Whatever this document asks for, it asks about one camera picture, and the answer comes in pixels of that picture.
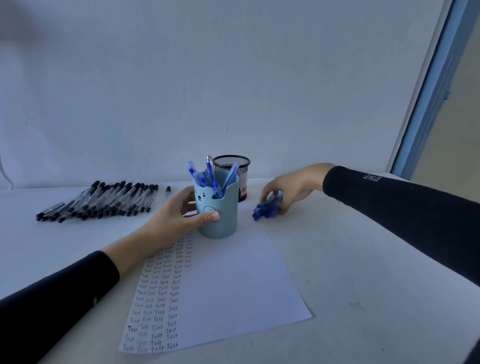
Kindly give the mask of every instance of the white sheet of paper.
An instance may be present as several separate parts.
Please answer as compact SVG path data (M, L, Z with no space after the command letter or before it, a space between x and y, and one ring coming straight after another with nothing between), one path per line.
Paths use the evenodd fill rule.
M227 238L193 231L146 260L120 351L166 352L311 318L253 209L239 205Z

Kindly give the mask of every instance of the black sleeve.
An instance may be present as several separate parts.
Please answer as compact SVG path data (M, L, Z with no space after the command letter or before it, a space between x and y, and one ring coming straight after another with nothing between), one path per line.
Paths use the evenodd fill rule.
M3 347L21 353L22 363L38 362L119 279L115 264L96 251L5 297L0 301L0 322L8 329ZM26 337L27 332L35 335Z
M480 286L480 204L340 166L323 190Z

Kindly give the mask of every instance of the mesh cup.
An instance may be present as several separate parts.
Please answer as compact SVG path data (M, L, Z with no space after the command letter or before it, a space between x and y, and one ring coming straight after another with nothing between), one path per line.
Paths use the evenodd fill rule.
M239 202L247 198L247 171L250 160L247 157L226 155L213 158L213 164L218 170L230 170L233 163L240 163L237 175L240 179L239 183Z

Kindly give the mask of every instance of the bunch of blue pens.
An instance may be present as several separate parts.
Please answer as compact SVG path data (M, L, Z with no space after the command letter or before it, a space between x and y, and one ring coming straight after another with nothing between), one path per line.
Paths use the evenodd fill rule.
M105 184L95 181L74 198L59 202L36 215L37 221L63 222L68 218L102 218L115 215L137 215L150 212L158 184L126 183Z
M270 195L266 201L257 205L257 208L253 211L253 219L257 221L262 216L264 218L274 218L277 216L282 203L282 198L283 195L281 192L279 192L279 194L275 197Z
M232 167L230 168L230 172L228 173L223 186L220 186L217 181L215 181L215 166L213 164L213 159L211 156L207 156L207 168L205 169L205 173L198 172L193 165L193 162L187 162L187 169L192 176L193 182L200 187L211 187L215 194L216 198L223 198L225 194L225 190L227 186L235 182L237 171L240 167L240 163L233 163Z

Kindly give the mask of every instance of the white cord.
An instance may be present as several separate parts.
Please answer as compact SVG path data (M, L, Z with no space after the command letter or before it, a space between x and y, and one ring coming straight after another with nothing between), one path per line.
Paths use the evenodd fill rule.
M1 175L4 177L4 179L8 182L8 189L9 190L13 190L13 182L12 180L7 176L7 174L5 173L5 170L3 169L3 165L1 163L1 157L0 157L0 172L1 172Z

